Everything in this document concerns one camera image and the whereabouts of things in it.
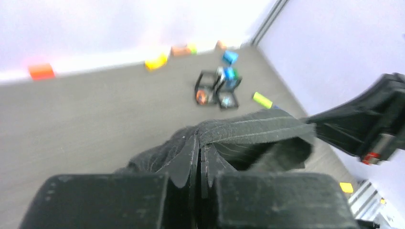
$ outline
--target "black fabric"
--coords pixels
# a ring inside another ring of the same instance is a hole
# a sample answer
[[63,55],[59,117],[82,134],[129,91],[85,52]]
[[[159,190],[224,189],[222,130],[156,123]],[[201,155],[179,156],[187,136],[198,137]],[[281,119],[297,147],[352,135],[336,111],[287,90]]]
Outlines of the black fabric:
[[241,117],[207,120],[180,129],[160,146],[134,156],[117,173],[157,172],[175,158],[190,137],[200,148],[213,148],[237,170],[279,172],[298,167],[311,154],[314,125],[279,109],[264,109]]

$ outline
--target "orange toy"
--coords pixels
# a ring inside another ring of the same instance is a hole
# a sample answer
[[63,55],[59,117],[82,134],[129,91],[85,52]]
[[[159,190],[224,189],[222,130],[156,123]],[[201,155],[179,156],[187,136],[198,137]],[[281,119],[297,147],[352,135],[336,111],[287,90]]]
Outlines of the orange toy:
[[32,65],[28,67],[28,72],[33,80],[47,80],[55,78],[52,66],[48,63]]

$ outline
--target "yellow block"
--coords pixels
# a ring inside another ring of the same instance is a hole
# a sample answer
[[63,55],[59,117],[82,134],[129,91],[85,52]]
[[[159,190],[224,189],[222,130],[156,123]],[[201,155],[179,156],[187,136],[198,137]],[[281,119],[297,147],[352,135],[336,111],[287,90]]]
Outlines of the yellow block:
[[340,185],[341,185],[341,189],[344,193],[353,193],[353,186],[351,183],[341,182]]
[[273,105],[272,101],[270,101],[269,99],[267,99],[266,97],[264,97],[262,94],[260,94],[258,92],[256,92],[253,95],[253,100],[258,102],[259,104],[261,104],[265,108],[271,108],[271,106]]
[[145,61],[145,67],[149,70],[156,70],[160,67],[162,67],[163,65],[165,65],[167,62],[167,55],[162,53],[157,59],[155,60],[148,60]]

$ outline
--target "lime green block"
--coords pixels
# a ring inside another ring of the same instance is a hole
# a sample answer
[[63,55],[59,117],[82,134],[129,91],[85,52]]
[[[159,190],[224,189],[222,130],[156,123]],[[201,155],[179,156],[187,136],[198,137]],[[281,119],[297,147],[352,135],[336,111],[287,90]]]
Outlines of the lime green block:
[[197,53],[197,48],[195,47],[194,44],[189,44],[188,48],[191,50],[192,54],[196,54]]
[[269,99],[267,99],[266,97],[257,92],[255,93],[255,95],[253,95],[253,100],[255,100],[256,102],[258,102],[259,104],[268,109],[271,108],[271,106],[273,105],[272,101],[270,101]]

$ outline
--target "small toy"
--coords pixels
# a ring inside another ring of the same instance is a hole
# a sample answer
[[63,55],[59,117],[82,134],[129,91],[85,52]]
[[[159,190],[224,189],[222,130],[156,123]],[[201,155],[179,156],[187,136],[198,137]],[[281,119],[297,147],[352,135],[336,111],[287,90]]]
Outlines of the small toy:
[[145,67],[149,71],[156,70],[167,63],[167,55],[162,53],[157,59],[145,61]]
[[33,80],[47,80],[55,78],[52,66],[48,63],[31,65],[28,67],[28,72]]
[[226,45],[222,41],[218,41],[216,43],[216,48],[219,48],[221,50],[226,50]]
[[197,99],[198,104],[200,104],[200,105],[207,104],[208,96],[205,93],[205,90],[198,90],[196,93],[196,99]]
[[238,54],[237,53],[235,53],[235,52],[231,52],[231,51],[225,51],[224,52],[224,56],[222,57],[222,60],[226,63],[226,64],[228,64],[228,65],[232,65],[232,64],[234,64],[236,61],[237,61],[237,59],[238,59]]
[[232,69],[219,67],[216,71],[201,71],[195,84],[195,98],[198,105],[216,105],[221,109],[238,108],[239,104],[234,91],[239,86],[242,77],[234,75]]
[[172,46],[170,53],[172,56],[185,56],[190,54],[196,54],[197,48],[195,47],[194,44],[188,44],[183,47]]
[[263,95],[261,95],[258,92],[256,92],[253,95],[253,100],[255,100],[256,102],[258,102],[259,104],[261,104],[262,106],[264,106],[267,109],[270,109],[270,108],[280,109],[278,106],[274,105],[272,101],[270,101],[269,99],[267,99],[266,97],[264,97]]
[[353,193],[353,186],[351,183],[340,182],[339,185],[344,193]]

